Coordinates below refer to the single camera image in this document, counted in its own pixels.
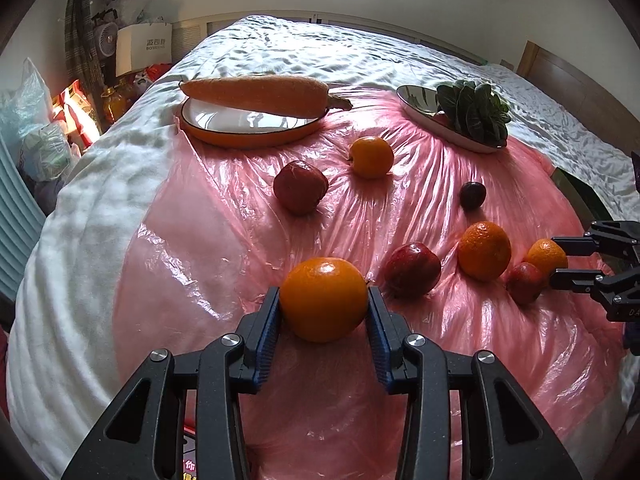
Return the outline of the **clear plastic bag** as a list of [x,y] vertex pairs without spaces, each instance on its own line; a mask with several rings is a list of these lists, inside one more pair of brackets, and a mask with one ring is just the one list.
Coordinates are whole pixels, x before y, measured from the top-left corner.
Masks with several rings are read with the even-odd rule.
[[24,137],[52,118],[49,88],[30,58],[23,62],[22,82],[16,90],[1,91],[1,139],[15,166],[20,164]]

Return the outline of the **smooth orange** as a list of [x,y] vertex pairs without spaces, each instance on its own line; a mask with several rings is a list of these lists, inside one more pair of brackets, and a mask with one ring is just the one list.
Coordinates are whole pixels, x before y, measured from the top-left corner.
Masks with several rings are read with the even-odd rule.
[[349,148],[349,165],[359,177],[373,180],[385,177],[393,167],[394,152],[384,139],[363,136]]

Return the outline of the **green rectangular tray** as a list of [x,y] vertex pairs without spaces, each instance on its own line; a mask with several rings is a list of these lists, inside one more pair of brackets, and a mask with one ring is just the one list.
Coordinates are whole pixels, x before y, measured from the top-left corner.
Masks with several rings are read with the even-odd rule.
[[608,208],[586,182],[560,167],[553,170],[551,180],[570,202],[585,230],[595,221],[613,220]]

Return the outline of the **green leafy vegetable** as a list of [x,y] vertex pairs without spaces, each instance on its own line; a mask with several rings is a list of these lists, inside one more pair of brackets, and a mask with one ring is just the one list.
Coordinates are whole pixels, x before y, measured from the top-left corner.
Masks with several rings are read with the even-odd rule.
[[504,148],[511,121],[509,104],[487,82],[459,79],[436,87],[437,110],[456,133],[490,148]]

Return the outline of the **small red apple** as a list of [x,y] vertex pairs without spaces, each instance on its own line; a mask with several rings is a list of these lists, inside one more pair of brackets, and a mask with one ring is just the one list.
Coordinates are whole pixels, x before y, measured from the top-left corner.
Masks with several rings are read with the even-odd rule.
[[526,261],[514,266],[506,278],[506,291],[520,307],[535,302],[547,285],[547,278],[541,270]]

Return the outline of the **pink plastic sheet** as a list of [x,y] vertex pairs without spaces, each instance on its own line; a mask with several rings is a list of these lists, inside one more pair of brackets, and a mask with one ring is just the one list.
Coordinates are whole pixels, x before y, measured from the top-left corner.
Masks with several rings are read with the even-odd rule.
[[622,329],[591,299],[506,280],[538,240],[582,226],[552,161],[519,140],[477,155],[439,140],[375,91],[283,148],[221,150],[169,127],[171,165],[126,252],[113,311],[117,369],[154,349],[204,348],[284,290],[269,377],[241,402],[265,479],[388,479],[406,401],[375,377],[364,293],[392,252],[434,252],[431,289],[387,307],[442,348],[488,349],[591,476],[622,417]]

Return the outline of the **bumpy orange tangerine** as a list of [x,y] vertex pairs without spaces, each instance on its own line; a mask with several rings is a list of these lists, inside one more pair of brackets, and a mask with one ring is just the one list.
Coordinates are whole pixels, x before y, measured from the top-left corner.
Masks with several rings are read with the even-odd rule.
[[509,266],[511,256],[510,238],[494,222],[472,224],[458,241],[458,266],[464,274],[477,281],[496,280]]

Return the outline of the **large orange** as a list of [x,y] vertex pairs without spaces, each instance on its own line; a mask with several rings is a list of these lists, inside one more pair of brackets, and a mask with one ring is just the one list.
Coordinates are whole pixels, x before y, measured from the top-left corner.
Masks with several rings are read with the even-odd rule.
[[367,281],[344,259],[311,258],[288,274],[279,299],[292,332],[324,344],[349,335],[366,317]]

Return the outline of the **wooden headboard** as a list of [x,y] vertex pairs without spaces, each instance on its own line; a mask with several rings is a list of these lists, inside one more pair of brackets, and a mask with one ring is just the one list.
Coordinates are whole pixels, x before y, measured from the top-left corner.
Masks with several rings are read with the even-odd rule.
[[527,41],[516,73],[554,99],[602,141],[639,149],[639,119],[608,90],[559,56]]

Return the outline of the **dark red apple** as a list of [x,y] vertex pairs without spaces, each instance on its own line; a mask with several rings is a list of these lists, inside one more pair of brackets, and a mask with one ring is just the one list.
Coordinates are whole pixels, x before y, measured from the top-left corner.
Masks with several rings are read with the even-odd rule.
[[313,212],[329,189],[329,181],[302,160],[286,164],[273,180],[273,193],[284,209],[296,216]]

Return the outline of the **white fan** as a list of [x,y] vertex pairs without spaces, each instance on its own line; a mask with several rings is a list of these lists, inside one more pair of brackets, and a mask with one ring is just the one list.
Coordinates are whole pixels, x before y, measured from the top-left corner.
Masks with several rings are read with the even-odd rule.
[[116,52],[118,26],[116,23],[105,23],[93,29],[93,40],[99,58],[110,58]]

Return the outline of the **small orange tangerine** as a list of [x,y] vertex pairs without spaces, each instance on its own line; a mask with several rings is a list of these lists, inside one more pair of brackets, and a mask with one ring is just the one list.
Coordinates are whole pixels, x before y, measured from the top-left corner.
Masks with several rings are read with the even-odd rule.
[[551,238],[536,240],[526,252],[524,261],[536,266],[546,281],[555,270],[568,268],[566,253]]

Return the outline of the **large carrot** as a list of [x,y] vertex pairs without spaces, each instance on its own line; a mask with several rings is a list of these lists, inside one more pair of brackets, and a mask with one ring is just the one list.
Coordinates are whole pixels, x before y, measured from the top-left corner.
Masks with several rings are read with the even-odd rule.
[[299,76],[243,76],[183,81],[191,99],[279,116],[314,119],[326,110],[351,110],[352,102],[330,93],[321,81]]

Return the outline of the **silver oval plate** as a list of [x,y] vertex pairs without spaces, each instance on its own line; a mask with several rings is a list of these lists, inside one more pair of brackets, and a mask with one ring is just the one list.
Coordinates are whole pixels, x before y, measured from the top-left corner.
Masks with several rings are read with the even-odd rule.
[[403,84],[396,89],[396,96],[405,114],[427,132],[444,141],[478,154],[491,154],[506,148],[506,141],[496,146],[476,142],[461,133],[457,133],[444,112],[437,108],[436,91],[431,88]]

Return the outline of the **white cardboard box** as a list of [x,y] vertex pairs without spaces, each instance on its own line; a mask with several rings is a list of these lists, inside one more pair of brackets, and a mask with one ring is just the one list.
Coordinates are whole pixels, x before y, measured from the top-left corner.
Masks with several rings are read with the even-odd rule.
[[119,29],[116,41],[117,77],[171,62],[171,24],[134,24]]

